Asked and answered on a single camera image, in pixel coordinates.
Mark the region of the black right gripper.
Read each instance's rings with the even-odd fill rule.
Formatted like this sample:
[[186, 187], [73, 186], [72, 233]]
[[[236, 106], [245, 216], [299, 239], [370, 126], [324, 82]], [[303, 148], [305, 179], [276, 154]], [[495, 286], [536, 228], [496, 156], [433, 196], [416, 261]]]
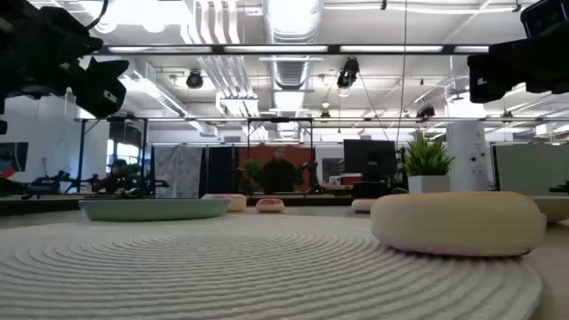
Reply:
[[520, 14], [526, 39], [493, 44], [489, 54], [469, 55], [470, 101], [500, 100], [520, 83], [532, 93], [568, 92], [568, 27], [556, 28], [566, 20], [568, 0], [539, 0]]

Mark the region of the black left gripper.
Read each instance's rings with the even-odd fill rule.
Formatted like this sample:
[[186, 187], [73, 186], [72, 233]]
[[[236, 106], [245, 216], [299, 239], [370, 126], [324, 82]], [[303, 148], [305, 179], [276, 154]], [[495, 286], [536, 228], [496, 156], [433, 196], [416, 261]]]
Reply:
[[126, 88], [119, 77], [129, 61], [90, 58], [87, 68], [76, 66], [76, 57], [97, 52], [104, 42], [63, 8], [44, 6], [42, 15], [54, 32], [53, 43], [44, 48], [1, 43], [1, 98], [39, 100], [71, 89], [76, 104], [96, 118], [115, 114], [124, 103]]

